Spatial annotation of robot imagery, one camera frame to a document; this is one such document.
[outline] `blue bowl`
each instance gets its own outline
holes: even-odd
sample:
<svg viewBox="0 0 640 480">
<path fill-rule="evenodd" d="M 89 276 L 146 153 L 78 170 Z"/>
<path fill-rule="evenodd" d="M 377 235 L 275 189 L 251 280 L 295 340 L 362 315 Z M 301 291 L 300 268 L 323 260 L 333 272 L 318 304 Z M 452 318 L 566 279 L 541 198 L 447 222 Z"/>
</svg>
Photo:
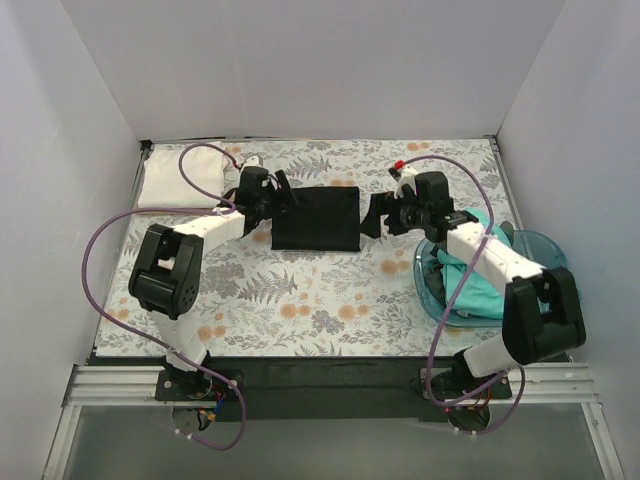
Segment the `blue bowl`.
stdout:
<svg viewBox="0 0 640 480">
<path fill-rule="evenodd" d="M 440 305 L 424 281 L 423 272 L 436 262 L 431 255 L 433 243 L 424 239 L 416 248 L 413 259 L 413 275 L 418 290 L 418 297 L 422 308 L 427 314 L 440 321 L 444 313 L 444 306 Z M 562 253 L 558 245 L 546 235 L 531 230 L 516 230 L 513 236 L 513 250 L 529 260 L 543 265 L 549 269 L 557 267 L 567 267 L 567 258 Z M 502 319 L 486 317 L 461 317 L 455 312 L 451 312 L 447 325 L 451 327 L 464 328 L 490 328 L 501 327 Z"/>
</svg>

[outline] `glass panel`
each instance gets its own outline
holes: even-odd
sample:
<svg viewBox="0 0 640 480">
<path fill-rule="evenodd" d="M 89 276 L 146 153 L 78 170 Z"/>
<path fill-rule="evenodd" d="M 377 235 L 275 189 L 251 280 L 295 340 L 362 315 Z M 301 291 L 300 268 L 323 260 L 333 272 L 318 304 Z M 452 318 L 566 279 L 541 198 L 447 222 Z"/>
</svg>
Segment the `glass panel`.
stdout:
<svg viewBox="0 0 640 480">
<path fill-rule="evenodd" d="M 197 425 L 194 412 L 176 421 Z M 84 407 L 65 479 L 603 478 L 580 405 L 524 405 L 475 439 L 411 419 L 253 421 L 224 453 L 159 424 L 172 425 L 169 408 Z M 204 434 L 224 441 L 236 428 L 213 424 Z"/>
</svg>

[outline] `table surface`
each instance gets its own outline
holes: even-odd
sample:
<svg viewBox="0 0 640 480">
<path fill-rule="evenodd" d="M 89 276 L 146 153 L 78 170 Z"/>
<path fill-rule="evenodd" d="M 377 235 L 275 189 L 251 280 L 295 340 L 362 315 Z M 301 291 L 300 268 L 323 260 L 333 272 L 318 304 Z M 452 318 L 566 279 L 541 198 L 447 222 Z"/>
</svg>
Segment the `table surface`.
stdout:
<svg viewBox="0 0 640 480">
<path fill-rule="evenodd" d="M 513 222 L 507 193 L 488 140 L 251 141 L 225 142 L 239 160 L 258 155 L 274 172 L 283 169 L 292 187 L 357 185 L 361 219 L 372 193 L 394 190 L 387 168 L 396 160 L 440 154 L 462 161 L 478 176 L 496 221 Z M 184 144 L 163 145 L 182 149 Z M 417 164 L 449 180 L 456 208 L 485 209 L 464 172 L 441 161 Z M 237 172 L 225 177 L 237 185 Z M 144 233 L 151 224 L 177 225 L 191 217 L 139 215 L 128 227 L 106 301 L 118 319 L 158 335 L 127 283 Z M 200 295 L 193 309 L 199 335 L 212 355 L 229 356 L 421 356 L 436 323 L 422 309 L 413 279 L 413 256 L 424 234 L 413 231 L 377 240 L 361 236 L 361 252 L 272 251 L 270 222 L 203 259 Z M 452 355 L 498 332 L 447 328 L 438 355 Z M 100 357 L 161 356 L 162 349 L 102 319 L 96 336 Z"/>
</svg>

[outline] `black fabric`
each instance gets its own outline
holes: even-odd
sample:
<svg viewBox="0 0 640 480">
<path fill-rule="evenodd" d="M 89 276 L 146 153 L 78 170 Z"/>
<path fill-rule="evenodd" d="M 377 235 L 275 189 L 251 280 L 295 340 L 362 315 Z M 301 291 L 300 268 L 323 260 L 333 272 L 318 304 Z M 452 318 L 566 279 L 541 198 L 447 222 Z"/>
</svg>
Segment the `black fabric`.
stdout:
<svg viewBox="0 0 640 480">
<path fill-rule="evenodd" d="M 292 190 L 297 203 L 273 214 L 272 250 L 360 251 L 358 187 Z"/>
<path fill-rule="evenodd" d="M 513 241 L 515 240 L 515 228 L 509 221 L 504 221 L 500 224 L 500 229 L 507 236 L 507 240 L 509 240 L 509 245 L 513 245 Z"/>
<path fill-rule="evenodd" d="M 444 307 L 447 304 L 447 291 L 444 288 L 442 264 L 440 262 L 429 263 L 429 268 L 424 274 L 424 282 L 437 302 Z"/>
</svg>

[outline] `white wall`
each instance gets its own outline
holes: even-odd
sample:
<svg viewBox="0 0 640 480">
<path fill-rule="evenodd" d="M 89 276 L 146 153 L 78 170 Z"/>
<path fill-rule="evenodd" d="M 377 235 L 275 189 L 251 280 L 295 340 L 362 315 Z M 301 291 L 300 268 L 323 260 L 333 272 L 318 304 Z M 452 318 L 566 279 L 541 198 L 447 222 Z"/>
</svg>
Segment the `white wall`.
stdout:
<svg viewBox="0 0 640 480">
<path fill-rule="evenodd" d="M 495 134 L 564 0 L 62 0 L 138 138 Z"/>
<path fill-rule="evenodd" d="M 0 0 L 0 478 L 39 479 L 97 325 L 80 259 L 127 206 L 131 129 L 58 0 Z M 102 298 L 115 228 L 92 271 Z"/>
<path fill-rule="evenodd" d="M 525 224 L 566 251 L 627 478 L 640 477 L 640 3 L 568 0 L 498 140 Z"/>
</svg>

